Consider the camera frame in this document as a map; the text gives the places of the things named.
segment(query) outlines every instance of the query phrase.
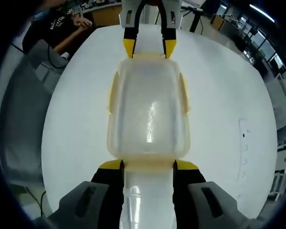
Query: white table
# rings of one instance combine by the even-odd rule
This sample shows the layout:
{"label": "white table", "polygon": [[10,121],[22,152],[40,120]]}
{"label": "white table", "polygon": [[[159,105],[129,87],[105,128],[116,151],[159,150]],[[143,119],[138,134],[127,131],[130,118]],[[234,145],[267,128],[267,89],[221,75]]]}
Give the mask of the white table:
{"label": "white table", "polygon": [[[52,210],[99,165],[113,160],[107,150],[108,91],[126,58],[123,29],[97,29],[76,52],[52,96],[42,137],[42,171]],[[140,25],[139,52],[163,52],[160,27]],[[199,166],[237,199],[249,218],[258,216],[270,191],[276,165],[276,123],[271,101],[257,70],[224,46],[177,31],[171,59],[187,79],[191,147],[183,160]],[[250,157],[245,188],[241,169],[239,119],[250,125]]]}

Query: chair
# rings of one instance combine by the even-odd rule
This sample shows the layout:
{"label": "chair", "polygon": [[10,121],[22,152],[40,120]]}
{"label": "chair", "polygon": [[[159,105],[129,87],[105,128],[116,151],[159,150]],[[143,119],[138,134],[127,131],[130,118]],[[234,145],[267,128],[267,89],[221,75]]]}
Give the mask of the chair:
{"label": "chair", "polygon": [[12,74],[0,110],[0,162],[8,182],[43,186],[41,139],[52,92],[67,61],[44,41],[24,56]]}

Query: plastic food container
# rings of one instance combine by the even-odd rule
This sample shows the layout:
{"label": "plastic food container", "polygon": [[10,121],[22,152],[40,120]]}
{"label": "plastic food container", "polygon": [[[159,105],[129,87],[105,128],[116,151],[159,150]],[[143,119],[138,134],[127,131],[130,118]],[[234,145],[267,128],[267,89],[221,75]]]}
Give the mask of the plastic food container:
{"label": "plastic food container", "polygon": [[190,147],[188,110],[175,62],[160,56],[122,61],[110,93],[109,152],[155,165],[184,156]]}

